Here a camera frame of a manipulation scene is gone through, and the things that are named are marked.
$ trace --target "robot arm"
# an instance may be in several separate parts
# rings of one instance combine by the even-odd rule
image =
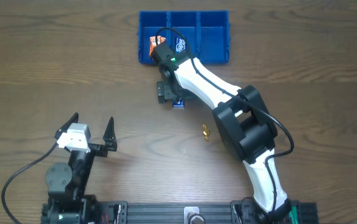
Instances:
[[[224,145],[238,161],[244,163],[249,173],[254,188],[254,199],[261,209],[260,222],[272,222],[284,217],[291,210],[290,201],[282,190],[274,159],[271,158],[269,167],[277,189],[275,210],[272,211],[273,183],[264,164],[266,157],[274,154],[274,137],[277,136],[275,125],[257,111],[244,108],[236,99],[224,94],[198,75],[191,57],[196,68],[207,79],[268,113],[259,92],[250,85],[242,89],[221,80],[190,52],[184,50],[175,54],[166,42],[155,47],[151,56],[159,66],[163,81],[171,86],[178,98],[182,98],[185,91],[190,91],[212,109]],[[252,115],[244,121],[237,119],[241,113],[248,112]]]

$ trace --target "wood grain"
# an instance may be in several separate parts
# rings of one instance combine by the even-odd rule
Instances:
[[[230,10],[231,60],[207,67],[258,88],[291,131],[295,152],[276,160],[290,198],[317,202],[322,223],[357,222],[357,1],[0,1],[0,194],[77,111],[93,142],[102,142],[110,116],[116,122],[118,152],[96,158],[88,194],[129,202],[252,195],[209,109],[157,104],[159,73],[138,63],[138,11],[188,5]],[[288,147],[285,136],[276,143]],[[9,186],[7,203],[20,221],[39,222],[45,172],[68,156],[53,152]],[[11,223],[1,199],[0,223]]]

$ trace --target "wooden tabletop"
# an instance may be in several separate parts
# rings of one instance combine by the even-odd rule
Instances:
[[[317,202],[322,223],[357,222],[357,1],[0,1],[0,195],[5,181],[45,154],[75,112],[102,143],[115,118],[118,152],[96,158],[87,193],[128,202],[230,202],[253,194],[221,143],[210,109],[158,104],[156,67],[138,62],[138,11],[228,9],[231,57],[207,66],[251,84],[290,130],[276,159],[294,200]],[[202,136],[202,124],[210,141]],[[276,138],[276,150],[288,148]],[[39,223],[54,151],[15,178],[12,213]],[[1,205],[0,223],[11,223]]]

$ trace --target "orange snack package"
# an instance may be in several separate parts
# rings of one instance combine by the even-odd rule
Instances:
[[[154,47],[156,47],[156,37],[150,37],[149,41],[150,41],[149,44],[149,57],[150,57]],[[163,43],[164,41],[166,41],[166,38],[158,35],[158,44]]]

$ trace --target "blue bin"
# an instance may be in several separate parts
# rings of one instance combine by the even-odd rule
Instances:
[[[204,64],[229,61],[228,11],[140,11],[138,31],[138,60],[155,64],[149,57],[149,38],[158,29],[172,27],[188,40],[193,53]],[[160,35],[175,49],[177,34],[163,30]]]

